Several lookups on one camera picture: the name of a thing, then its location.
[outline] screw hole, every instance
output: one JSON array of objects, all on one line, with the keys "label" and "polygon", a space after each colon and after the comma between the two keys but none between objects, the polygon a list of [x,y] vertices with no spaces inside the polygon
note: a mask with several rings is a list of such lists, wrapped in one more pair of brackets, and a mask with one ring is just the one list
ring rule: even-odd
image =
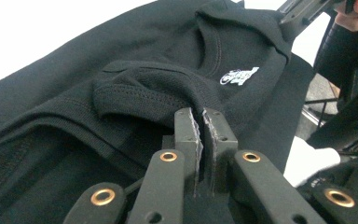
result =
[{"label": "screw hole", "polygon": [[90,200],[94,205],[102,206],[111,203],[115,196],[115,192],[111,189],[100,189],[92,194]]},{"label": "screw hole", "polygon": [[345,202],[345,201],[347,201],[347,199],[346,199],[344,196],[342,196],[342,195],[340,195],[340,194],[337,194],[337,193],[332,193],[331,196],[332,196],[334,199],[336,199],[337,201],[340,201],[340,202]]},{"label": "screw hole", "polygon": [[354,207],[354,199],[340,190],[326,189],[324,195],[330,202],[336,205],[348,208]]},{"label": "screw hole", "polygon": [[152,212],[147,215],[146,220],[148,223],[159,223],[162,220],[162,216],[160,213]]},{"label": "screw hole", "polygon": [[162,161],[175,161],[177,157],[173,152],[164,152],[159,156]]},{"label": "screw hole", "polygon": [[307,224],[307,220],[301,216],[301,215],[295,215],[293,217],[293,221],[296,223],[296,224]]},{"label": "screw hole", "polygon": [[219,140],[220,140],[220,141],[223,141],[223,142],[226,142],[226,141],[228,140],[228,138],[225,137],[225,136],[220,136],[220,137],[219,137]]},{"label": "screw hole", "polygon": [[258,162],[261,160],[261,158],[259,156],[257,156],[256,154],[252,153],[252,152],[245,152],[242,155],[243,159],[246,161],[250,161],[250,162]]}]

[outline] seam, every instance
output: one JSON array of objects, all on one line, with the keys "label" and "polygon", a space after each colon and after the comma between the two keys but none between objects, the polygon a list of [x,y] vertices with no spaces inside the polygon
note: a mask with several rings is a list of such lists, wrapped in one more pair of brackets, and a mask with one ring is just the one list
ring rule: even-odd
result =
[{"label": "seam", "polygon": [[101,87],[100,89],[98,89],[95,92],[95,95],[101,95],[101,94],[106,93],[107,91],[123,92],[123,93],[131,94],[131,95],[141,96],[141,97],[151,99],[151,100],[158,100],[160,102],[161,102],[161,100],[169,99],[169,100],[175,101],[177,103],[177,104],[173,104],[173,103],[162,102],[163,104],[168,104],[168,105],[187,105],[186,102],[178,100],[178,99],[171,97],[170,95],[167,95],[165,93],[150,92],[150,91],[140,90],[140,89],[137,89],[132,86],[123,87],[123,86],[118,86],[115,84],[109,84],[107,86]]},{"label": "seam", "polygon": [[14,155],[10,157],[9,162],[6,163],[3,171],[0,172],[0,186],[8,179],[9,175],[13,173],[14,169],[23,160],[26,152],[29,150],[32,142],[34,141],[34,135],[26,135],[20,143],[20,147]]},{"label": "seam", "polygon": [[141,93],[139,93],[139,92],[131,92],[131,91],[105,89],[105,90],[103,90],[103,91],[98,91],[98,92],[96,92],[95,94],[96,94],[96,95],[102,95],[102,94],[104,94],[104,93],[106,93],[106,92],[126,93],[126,94],[128,94],[128,95],[134,95],[134,96],[142,97],[142,98],[149,99],[149,100],[159,101],[160,103],[165,104],[165,105],[172,105],[172,106],[185,105],[185,104],[183,104],[182,102],[180,102],[180,101],[178,101],[178,100],[176,100],[176,99],[173,99],[173,98],[171,98],[171,97],[166,97],[166,98],[168,98],[169,100],[174,100],[174,101],[177,102],[178,104],[169,103],[169,102],[163,101],[163,100],[164,100],[164,97],[163,97],[163,96],[160,96],[160,97],[158,98],[158,97],[148,96],[147,93],[146,93],[146,94],[141,94]]}]

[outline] stitching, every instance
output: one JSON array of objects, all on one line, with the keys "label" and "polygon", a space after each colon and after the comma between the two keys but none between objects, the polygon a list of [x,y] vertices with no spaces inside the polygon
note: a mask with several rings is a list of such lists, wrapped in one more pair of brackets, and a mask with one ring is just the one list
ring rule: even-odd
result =
[{"label": "stitching", "polygon": [[210,25],[209,23],[207,23],[208,26],[211,28],[211,30],[214,33],[214,37],[216,38],[216,56],[215,56],[215,62],[214,62],[214,67],[211,70],[211,72],[208,73],[208,77],[211,76],[214,72],[216,72],[216,70],[219,68],[220,63],[222,62],[222,43],[220,40],[220,35],[217,33],[216,29],[214,29],[214,27],[212,25]]},{"label": "stitching", "polygon": [[[133,90],[135,92],[133,92],[131,90],[112,90],[112,88],[113,88],[113,85],[109,86],[109,87],[106,86],[104,88],[100,88],[97,92],[95,92],[95,94],[96,95],[101,95],[101,94],[104,94],[106,92],[122,92],[122,93],[130,94],[130,95],[143,97],[145,99],[156,100],[156,101],[159,101],[160,103],[163,103],[165,105],[173,105],[173,106],[186,105],[185,102],[180,101],[178,99],[175,99],[175,98],[173,98],[171,96],[168,96],[168,95],[161,96],[161,95],[158,95],[157,93],[147,92],[147,91],[143,91],[143,90]],[[169,99],[171,101],[175,101],[177,104],[162,101],[164,99]]]},{"label": "stitching", "polygon": [[83,109],[86,109],[88,112],[92,113],[92,114],[95,114],[95,111],[88,105],[78,101],[78,100],[75,100],[75,99],[72,99],[72,98],[58,98],[57,100],[60,100],[60,101],[64,101],[64,102],[67,102],[67,103],[72,103],[73,105],[77,105],[77,106],[80,106],[82,107]]},{"label": "stitching", "polygon": [[26,152],[28,151],[30,145],[34,141],[34,135],[26,135],[20,143],[20,147],[15,151],[14,155],[12,155],[8,159],[8,163],[4,166],[2,171],[0,172],[0,186],[3,182],[7,180],[9,175],[13,172],[14,168],[16,168],[20,162],[23,160]]}]

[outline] brass eyelet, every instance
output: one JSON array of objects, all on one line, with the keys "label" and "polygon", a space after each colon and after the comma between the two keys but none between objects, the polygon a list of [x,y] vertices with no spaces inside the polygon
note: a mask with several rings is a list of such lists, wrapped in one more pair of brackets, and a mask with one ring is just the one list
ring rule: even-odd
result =
[{"label": "brass eyelet", "polygon": [[351,196],[338,189],[325,189],[324,196],[326,196],[330,202],[342,207],[350,208],[355,205],[354,199]]},{"label": "brass eyelet", "polygon": [[178,156],[173,152],[164,152],[159,156],[159,158],[162,161],[175,161]]},{"label": "brass eyelet", "polygon": [[245,153],[243,153],[242,157],[244,160],[249,161],[249,162],[258,162],[261,160],[261,158],[258,155],[254,154],[252,152],[245,152]]},{"label": "brass eyelet", "polygon": [[[100,196],[103,193],[107,193],[107,197],[103,199],[99,199],[98,196]],[[102,206],[111,203],[115,199],[115,196],[116,196],[115,192],[112,191],[111,189],[99,189],[92,194],[91,202],[94,205]]]}]

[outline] black plastic part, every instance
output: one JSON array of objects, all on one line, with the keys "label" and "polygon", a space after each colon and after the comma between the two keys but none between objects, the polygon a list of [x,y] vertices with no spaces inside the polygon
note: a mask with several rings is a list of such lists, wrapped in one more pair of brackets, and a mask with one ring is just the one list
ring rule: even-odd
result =
[{"label": "black plastic part", "polygon": [[[167,152],[174,153],[176,159],[164,161],[161,156]],[[182,223],[184,188],[185,155],[173,149],[156,152],[127,223]]]},{"label": "black plastic part", "polygon": [[238,150],[238,140],[223,114],[205,108],[206,176],[212,194],[228,192],[227,167]]},{"label": "black plastic part", "polygon": [[284,40],[291,42],[322,12],[343,0],[288,0],[278,11],[284,14],[280,27]]},{"label": "black plastic part", "polygon": [[315,148],[342,149],[358,139],[358,95],[321,129],[313,133],[308,144]]},{"label": "black plastic part", "polygon": [[183,152],[186,158],[186,192],[194,191],[199,180],[200,159],[203,145],[200,141],[199,125],[193,118],[191,108],[175,112],[174,148]]},{"label": "black plastic part", "polygon": [[[344,192],[354,200],[354,207],[344,207],[329,201],[324,191],[336,189]],[[324,215],[328,223],[352,224],[358,223],[358,198],[350,194],[346,189],[335,185],[321,185],[312,192],[312,203],[320,214]]]},{"label": "black plastic part", "polygon": [[[260,160],[247,161],[243,158],[245,153],[253,153]],[[230,186],[233,199],[252,207],[258,223],[325,223],[260,152],[238,151],[232,173]]]},{"label": "black plastic part", "polygon": [[[101,189],[111,189],[114,199],[105,205],[95,205],[91,202],[92,195]],[[112,183],[101,183],[84,191],[77,200],[63,223],[118,223],[125,208],[126,195],[121,186]]]}]

